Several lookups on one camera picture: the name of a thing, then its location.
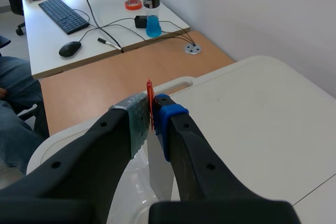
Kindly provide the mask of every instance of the water bottle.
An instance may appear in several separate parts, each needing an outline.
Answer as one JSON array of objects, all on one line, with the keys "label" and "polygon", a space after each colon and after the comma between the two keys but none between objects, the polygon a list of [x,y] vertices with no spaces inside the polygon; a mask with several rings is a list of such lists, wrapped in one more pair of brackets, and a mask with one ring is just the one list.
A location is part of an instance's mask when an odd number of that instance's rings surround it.
[{"label": "water bottle", "polygon": [[159,7],[160,0],[143,0],[143,6],[147,14],[147,28],[148,37],[157,37],[161,34],[161,27],[159,24]]}]

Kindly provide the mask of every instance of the cable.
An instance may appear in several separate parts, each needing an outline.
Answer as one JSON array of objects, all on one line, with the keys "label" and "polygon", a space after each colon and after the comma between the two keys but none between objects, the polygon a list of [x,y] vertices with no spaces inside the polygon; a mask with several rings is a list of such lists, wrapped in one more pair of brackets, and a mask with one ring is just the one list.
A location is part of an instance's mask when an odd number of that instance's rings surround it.
[{"label": "cable", "polygon": [[[174,23],[171,22],[171,21],[160,21],[160,22],[169,22],[169,23],[173,24],[174,26],[178,27],[179,29],[182,29],[185,33],[187,33],[187,35],[190,37],[190,40],[191,40],[191,41],[190,41],[187,37],[185,37],[184,35],[182,35],[182,34],[178,34],[178,33],[170,32],[170,31],[162,31],[162,32],[163,32],[163,33],[167,33],[167,34],[177,34],[177,35],[179,35],[179,36],[184,37],[184,39],[183,39],[183,38],[178,38],[178,37],[160,37],[160,38],[153,38],[153,39],[148,39],[148,40],[146,40],[144,37],[142,37],[140,34],[136,33],[135,31],[133,31],[133,30],[130,29],[130,28],[127,28],[127,27],[122,26],[122,25],[119,25],[119,24],[112,25],[113,23],[116,23],[116,22],[119,22],[119,21],[122,21],[122,20],[125,20],[125,19],[133,19],[133,20],[134,20],[134,18],[122,18],[122,19],[118,19],[118,20],[116,20],[116,21],[113,21],[113,22],[111,22],[111,23],[109,23],[109,24],[107,24],[107,25],[104,25],[104,26],[102,26],[102,27],[121,26],[121,27],[123,27],[123,28],[125,28],[125,29],[131,31],[132,33],[136,34],[137,36],[139,36],[140,38],[142,38],[144,41],[148,41],[148,42],[150,42],[150,41],[155,41],[155,40],[159,40],[159,39],[165,39],[165,38],[170,38],[170,39],[176,38],[176,39],[182,39],[182,40],[185,40],[185,41],[187,41],[187,42],[193,44],[194,46],[196,45],[195,42],[194,42],[194,40],[193,40],[193,39],[191,38],[191,36],[186,32],[185,29],[183,29],[183,28],[177,26],[176,24],[174,24]],[[88,32],[93,31],[93,30],[96,30],[96,29],[99,29],[99,27],[96,27],[96,26],[94,26],[94,25],[92,25],[92,24],[91,24],[91,26],[93,26],[93,27],[95,27],[95,28],[86,31],[86,33],[80,38],[79,42],[82,41],[82,39],[85,37],[85,35],[86,35]]]},{"label": "cable", "polygon": [[[122,21],[122,20],[125,20],[125,19],[134,19],[134,18],[122,18],[122,19],[118,19],[118,20],[113,21],[113,22],[111,22],[111,23],[109,23],[109,24],[107,24],[107,25],[104,25],[104,26],[102,26],[102,27],[107,27],[107,26],[109,26],[109,25],[111,25],[111,24],[113,24],[113,23],[115,23],[115,22],[119,22],[119,21]],[[93,26],[93,27],[95,27],[95,28],[86,31],[86,33],[80,38],[79,42],[81,42],[81,40],[85,37],[85,35],[86,35],[88,32],[90,32],[90,31],[92,31],[92,30],[96,30],[96,29],[98,29],[98,27],[96,27],[96,26],[94,26],[94,25],[92,25],[92,24],[91,24],[91,26]]]},{"label": "cable", "polygon": [[[131,31],[132,33],[136,34],[137,36],[139,36],[140,38],[142,38],[143,41],[147,41],[147,42],[151,42],[151,41],[156,41],[156,40],[159,40],[159,39],[181,39],[181,40],[184,40],[184,41],[187,41],[188,43],[190,43],[189,40],[187,39],[184,39],[184,38],[179,38],[179,37],[160,37],[160,38],[153,38],[153,39],[145,39],[144,37],[142,37],[140,34],[136,33],[135,31],[133,31],[132,29],[130,28],[127,28],[125,26],[122,26],[122,25],[119,25],[119,24],[114,24],[114,25],[111,25],[111,24],[108,24],[108,25],[105,25],[104,27],[108,27],[108,26],[121,26],[129,31]],[[92,30],[96,30],[96,29],[99,29],[98,27],[96,28],[93,28],[93,29],[90,29],[88,30],[85,34],[87,34],[88,32],[92,31]]]},{"label": "cable", "polygon": [[105,33],[107,36],[109,36],[111,39],[113,39],[114,42],[117,43],[117,45],[118,45],[119,47],[121,47],[121,45],[116,41],[116,39],[114,39],[114,38],[113,38],[107,31],[105,31],[102,27],[100,27],[100,26],[98,25],[98,23],[97,23],[97,21],[96,21],[96,18],[94,17],[94,14],[93,14],[93,11],[92,11],[92,8],[91,8],[91,5],[90,5],[89,0],[86,0],[86,2],[88,3],[88,6],[89,6],[89,8],[90,8],[90,12],[91,12],[93,21],[94,21],[94,23],[96,24],[97,28],[100,29],[102,32],[104,32],[104,33]]},{"label": "cable", "polygon": [[187,31],[186,31],[185,29],[183,29],[182,27],[179,27],[178,25],[174,24],[174,23],[171,22],[171,21],[159,21],[159,22],[168,22],[168,23],[171,23],[171,24],[173,24],[174,26],[178,27],[179,29],[182,29],[182,30],[189,36],[190,40],[193,42],[192,44],[193,44],[194,46],[196,45],[195,42],[194,42],[194,40],[191,38],[191,36],[190,36],[190,35],[187,33]]},{"label": "cable", "polygon": [[79,9],[73,9],[73,10],[77,10],[77,11],[79,11],[81,13],[84,13],[89,18],[88,19],[88,23],[90,23],[90,16],[89,16],[89,14],[87,14],[86,12],[83,12],[82,10],[79,10]]},{"label": "cable", "polygon": [[183,34],[174,33],[172,31],[161,31],[161,32],[166,33],[166,34],[177,34],[177,35],[182,36],[183,38],[187,39],[189,41],[189,43],[192,44],[193,46],[196,46],[194,41],[190,41],[190,39],[188,37],[184,36]]}]

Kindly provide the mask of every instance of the marker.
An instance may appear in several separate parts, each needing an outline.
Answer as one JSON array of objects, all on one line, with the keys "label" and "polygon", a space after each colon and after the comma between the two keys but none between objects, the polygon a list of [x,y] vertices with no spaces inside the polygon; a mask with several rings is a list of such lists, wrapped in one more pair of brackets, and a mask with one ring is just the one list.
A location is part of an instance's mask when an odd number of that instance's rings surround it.
[{"label": "marker", "polygon": [[154,100],[154,89],[153,89],[153,84],[149,78],[147,81],[147,96],[148,96],[148,105],[150,109],[151,126],[152,126],[152,132],[153,132],[154,118],[153,118],[153,105],[152,104]]},{"label": "marker", "polygon": [[117,45],[112,44],[112,43],[110,43],[110,42],[108,42],[108,41],[106,41],[106,40],[104,40],[104,39],[102,39],[102,38],[98,38],[98,41],[101,42],[101,43],[103,43],[103,44],[106,44],[106,45],[109,45],[109,46],[111,46],[111,47],[114,47],[115,49],[117,49],[117,50],[119,50],[119,51],[122,50],[121,47],[118,47]]}]

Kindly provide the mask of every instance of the white wall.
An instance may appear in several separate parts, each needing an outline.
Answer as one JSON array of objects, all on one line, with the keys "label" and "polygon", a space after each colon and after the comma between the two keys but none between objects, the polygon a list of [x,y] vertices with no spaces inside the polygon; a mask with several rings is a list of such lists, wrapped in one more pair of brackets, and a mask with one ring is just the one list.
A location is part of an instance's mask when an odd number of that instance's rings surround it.
[{"label": "white wall", "polygon": [[8,0],[0,0],[0,7],[7,6],[7,5],[9,5]]},{"label": "white wall", "polygon": [[162,0],[235,60],[278,58],[336,97],[335,0]]}]

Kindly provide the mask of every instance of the blue liquid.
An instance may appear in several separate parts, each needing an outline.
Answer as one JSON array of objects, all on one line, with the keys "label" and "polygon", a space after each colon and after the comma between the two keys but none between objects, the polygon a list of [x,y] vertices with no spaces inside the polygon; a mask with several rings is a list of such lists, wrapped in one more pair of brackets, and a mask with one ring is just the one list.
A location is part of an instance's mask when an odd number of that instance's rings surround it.
[{"label": "blue liquid", "polygon": [[161,26],[159,24],[159,18],[155,15],[147,16],[147,28],[146,33],[148,37],[154,38],[161,35]]}]

